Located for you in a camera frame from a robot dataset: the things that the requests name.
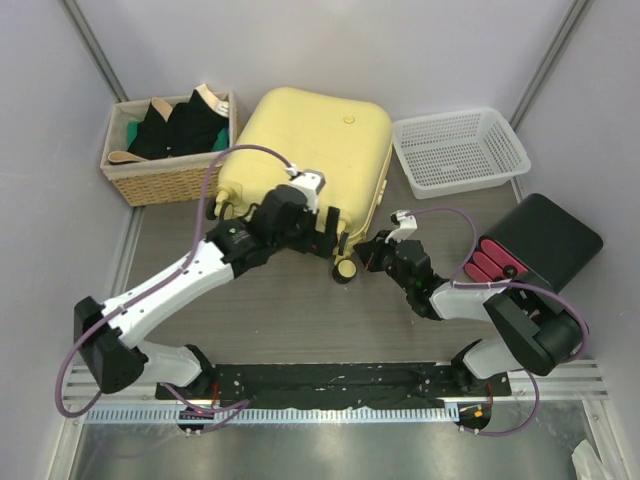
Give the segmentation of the yellow hard-shell suitcase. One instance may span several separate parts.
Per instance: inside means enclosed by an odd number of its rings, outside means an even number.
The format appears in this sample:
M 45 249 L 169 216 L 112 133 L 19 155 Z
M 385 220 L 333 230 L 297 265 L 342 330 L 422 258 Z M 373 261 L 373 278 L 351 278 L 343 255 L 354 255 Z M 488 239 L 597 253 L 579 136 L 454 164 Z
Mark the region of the yellow hard-shell suitcase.
M 265 195 L 289 177 L 281 154 L 299 170 L 324 174 L 316 229 L 325 232 L 327 210 L 340 209 L 340 225 L 349 233 L 347 257 L 334 257 L 332 276 L 350 282 L 357 273 L 354 246 L 365 240 L 383 199 L 391 155 L 392 123 L 370 102 L 342 99 L 280 87 L 258 103 L 218 173 L 209 217 L 224 219 L 251 213 Z

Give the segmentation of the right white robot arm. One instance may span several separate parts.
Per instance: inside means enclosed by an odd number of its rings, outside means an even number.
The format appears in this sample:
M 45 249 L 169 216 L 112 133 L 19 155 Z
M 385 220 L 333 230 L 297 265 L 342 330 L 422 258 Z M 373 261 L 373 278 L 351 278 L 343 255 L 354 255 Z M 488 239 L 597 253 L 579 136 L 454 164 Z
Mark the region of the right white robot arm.
M 399 286 L 417 316 L 493 324 L 496 337 L 472 342 L 450 361 L 453 386 L 462 394 L 477 393 L 497 374 L 526 370 L 546 376 L 577 357 L 587 339 L 575 311 L 555 292 L 529 284 L 531 274 L 486 284 L 450 281 L 435 273 L 420 241 L 397 241 L 388 231 L 355 252 L 367 271 L 383 272 Z

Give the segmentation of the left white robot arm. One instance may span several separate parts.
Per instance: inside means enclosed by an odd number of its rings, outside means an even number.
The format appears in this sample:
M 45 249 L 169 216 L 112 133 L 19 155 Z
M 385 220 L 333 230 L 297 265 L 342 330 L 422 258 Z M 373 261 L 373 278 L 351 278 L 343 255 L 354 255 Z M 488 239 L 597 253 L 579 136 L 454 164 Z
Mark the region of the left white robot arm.
M 74 338 L 103 394 L 134 383 L 152 382 L 158 395 L 175 389 L 187 398 L 205 397 L 215 369 L 193 345 L 174 348 L 146 341 L 164 320 L 204 293 L 264 265 L 282 249 L 329 257 L 346 237 L 339 233 L 340 211 L 329 207 L 323 230 L 292 186 L 269 191 L 250 216 L 221 219 L 185 258 L 148 281 L 102 303 L 92 297 L 74 308 Z

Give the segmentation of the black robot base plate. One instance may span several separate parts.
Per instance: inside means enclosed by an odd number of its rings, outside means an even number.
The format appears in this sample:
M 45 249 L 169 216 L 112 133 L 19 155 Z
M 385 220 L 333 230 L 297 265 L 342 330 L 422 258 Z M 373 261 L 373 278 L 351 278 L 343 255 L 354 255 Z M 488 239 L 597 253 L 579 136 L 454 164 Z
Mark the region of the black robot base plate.
M 253 409 L 381 410 L 440 407 L 449 397 L 508 397 L 511 386 L 505 373 L 468 380 L 435 362 L 219 364 L 198 392 L 178 392 L 223 406 L 248 399 Z

